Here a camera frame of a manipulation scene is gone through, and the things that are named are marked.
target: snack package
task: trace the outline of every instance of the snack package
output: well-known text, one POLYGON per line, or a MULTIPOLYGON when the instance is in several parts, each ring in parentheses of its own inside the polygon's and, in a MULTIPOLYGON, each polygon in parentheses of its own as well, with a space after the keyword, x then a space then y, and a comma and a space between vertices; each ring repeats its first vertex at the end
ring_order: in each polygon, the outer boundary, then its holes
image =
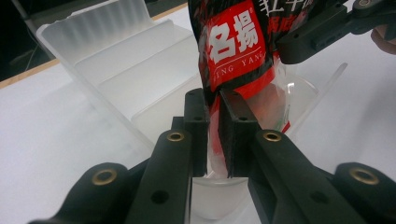
POLYGON ((189 0, 199 70, 210 110, 208 154, 226 177, 219 142, 219 90, 239 92, 263 129, 285 132, 290 95, 275 42, 304 23, 315 0, 189 0))

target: white table surface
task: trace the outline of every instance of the white table surface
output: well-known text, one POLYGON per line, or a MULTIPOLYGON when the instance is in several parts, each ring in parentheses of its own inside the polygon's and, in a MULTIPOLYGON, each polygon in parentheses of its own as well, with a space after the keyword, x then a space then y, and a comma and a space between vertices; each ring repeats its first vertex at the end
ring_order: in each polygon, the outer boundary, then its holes
MULTIPOLYGON (((191 29, 186 8, 164 19, 191 29)), ((299 64, 297 74, 321 89, 341 63, 348 63, 345 73, 304 122, 295 144, 329 172, 357 161, 396 180, 396 57, 379 50, 370 34, 348 35, 299 64)), ((106 122, 61 64, 1 89, 0 223, 53 216, 96 164, 131 168, 148 158, 146 147, 133 140, 131 145, 106 122)), ((210 223, 242 220, 259 222, 250 199, 210 223)))

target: brass screw insert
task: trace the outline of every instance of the brass screw insert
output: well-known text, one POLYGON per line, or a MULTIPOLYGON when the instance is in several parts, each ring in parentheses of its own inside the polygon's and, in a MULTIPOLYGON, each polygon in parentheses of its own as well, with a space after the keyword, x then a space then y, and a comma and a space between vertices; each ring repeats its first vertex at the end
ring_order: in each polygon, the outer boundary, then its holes
POLYGON ((282 139, 279 133, 265 133, 263 137, 270 142, 279 142, 282 139))
POLYGON ((92 177, 92 183, 96 186, 103 186, 113 182, 117 178, 117 171, 113 168, 100 170, 92 177))
POLYGON ((367 185, 377 185, 379 183, 378 177, 374 175, 372 172, 359 168, 354 167, 349 170, 349 174, 356 180, 360 181, 361 183, 367 185))
POLYGON ((179 142, 184 139, 184 134, 183 133, 169 133, 166 138, 171 141, 171 142, 179 142))

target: plastic bin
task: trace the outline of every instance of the plastic bin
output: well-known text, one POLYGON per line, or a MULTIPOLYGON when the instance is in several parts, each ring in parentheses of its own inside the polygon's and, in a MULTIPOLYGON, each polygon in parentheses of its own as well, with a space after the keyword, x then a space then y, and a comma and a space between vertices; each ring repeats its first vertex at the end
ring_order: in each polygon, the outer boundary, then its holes
MULTIPOLYGON (((192 32, 171 21, 154 22, 143 0, 84 10, 41 26, 37 37, 126 134, 140 134, 131 123, 138 111, 198 74, 192 32)), ((153 148, 145 135, 140 137, 153 148)))

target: black bracket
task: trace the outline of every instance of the black bracket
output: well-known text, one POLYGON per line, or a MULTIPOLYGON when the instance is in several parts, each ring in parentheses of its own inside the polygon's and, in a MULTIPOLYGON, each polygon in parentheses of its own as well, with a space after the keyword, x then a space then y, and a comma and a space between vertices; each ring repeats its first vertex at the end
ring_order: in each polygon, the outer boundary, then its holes
MULTIPOLYGON (((54 217, 31 224, 190 223, 191 179, 206 166, 202 99, 202 89, 186 94, 184 118, 174 118, 150 159, 129 171, 92 167, 54 217)), ((248 177, 262 223, 396 223, 396 183, 387 176, 359 163, 341 164, 335 175, 321 171, 285 134, 260 130, 237 92, 222 91, 220 100, 229 174, 248 177)))
POLYGON ((396 1, 356 0, 350 12, 341 3, 327 7, 276 42, 282 63, 301 63, 351 33, 362 35, 387 25, 385 39, 396 38, 396 1))

